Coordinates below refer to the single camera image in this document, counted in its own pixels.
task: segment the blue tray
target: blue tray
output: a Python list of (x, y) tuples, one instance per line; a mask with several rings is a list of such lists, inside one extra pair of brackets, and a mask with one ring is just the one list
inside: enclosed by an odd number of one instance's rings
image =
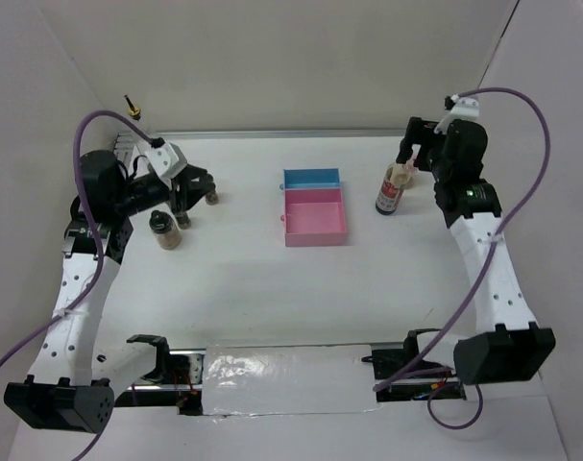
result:
[(340, 187), (338, 168), (284, 170), (280, 189), (332, 189)]

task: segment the pink and blue box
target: pink and blue box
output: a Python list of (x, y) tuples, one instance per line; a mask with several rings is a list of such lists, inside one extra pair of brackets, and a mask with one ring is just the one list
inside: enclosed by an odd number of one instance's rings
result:
[(285, 246), (343, 245), (347, 219), (338, 169), (284, 170), (283, 175)]

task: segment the white table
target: white table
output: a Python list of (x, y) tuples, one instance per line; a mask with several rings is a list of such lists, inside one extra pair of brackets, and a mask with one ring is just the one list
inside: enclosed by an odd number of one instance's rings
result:
[[(165, 335), (174, 349), (400, 341), (410, 329), (440, 327), (464, 297), (469, 282), (463, 261), (434, 204), (429, 175), (415, 178), (396, 215), (375, 211), (398, 138), (171, 140), (190, 162), (214, 175), (221, 203), (198, 204), (190, 213), (193, 228), (172, 252), (158, 247), (148, 213), (134, 217), (134, 235), (109, 294), (97, 348), (118, 345), (135, 333)], [(285, 248), (279, 220), (282, 169), (320, 167), (340, 169), (349, 243)], [(473, 333), (472, 312), (457, 330)], [(371, 380), (370, 369), (360, 373)], [(323, 392), (339, 392), (340, 401), (359, 391), (357, 380), (328, 373), (323, 379), (331, 381), (323, 383)], [(366, 386), (361, 384), (362, 392)], [(316, 388), (308, 382), (297, 392)], [(436, 425), (421, 401), (344, 414), (332, 414), (336, 408), (326, 414), (227, 418), (182, 417), (173, 408), (120, 408), (87, 459), (566, 459), (539, 379), (487, 386), (484, 392), (483, 416), (464, 431)], [(458, 422), (475, 410), (474, 401), (436, 405), (439, 415), (457, 415)], [(64, 461), (90, 438), (21, 424), (10, 459)]]
[[(416, 176), (394, 216), (375, 210), (398, 137), (170, 140), (211, 172), (220, 204), (197, 204), (172, 252), (150, 234), (149, 213), (133, 218), (101, 348), (136, 333), (176, 349), (400, 341), (440, 327), (464, 297), (464, 264), (430, 175)], [(282, 170), (325, 167), (340, 169), (348, 245), (285, 248)], [(472, 310), (458, 331), (473, 333)]]

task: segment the pink box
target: pink box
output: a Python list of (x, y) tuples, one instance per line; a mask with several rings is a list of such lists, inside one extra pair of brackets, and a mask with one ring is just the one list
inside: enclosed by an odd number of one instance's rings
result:
[(347, 241), (340, 188), (285, 189), (280, 219), (287, 247), (343, 245)]

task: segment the bottle label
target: bottle label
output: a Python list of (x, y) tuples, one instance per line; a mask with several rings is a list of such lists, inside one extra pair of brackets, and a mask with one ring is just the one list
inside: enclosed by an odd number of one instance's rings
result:
[(402, 198), (404, 192), (404, 184), (400, 187), (394, 186), (385, 176), (383, 185), (380, 187), (380, 192), (377, 196), (377, 206), (385, 212), (393, 212), (398, 207), (398, 203)]

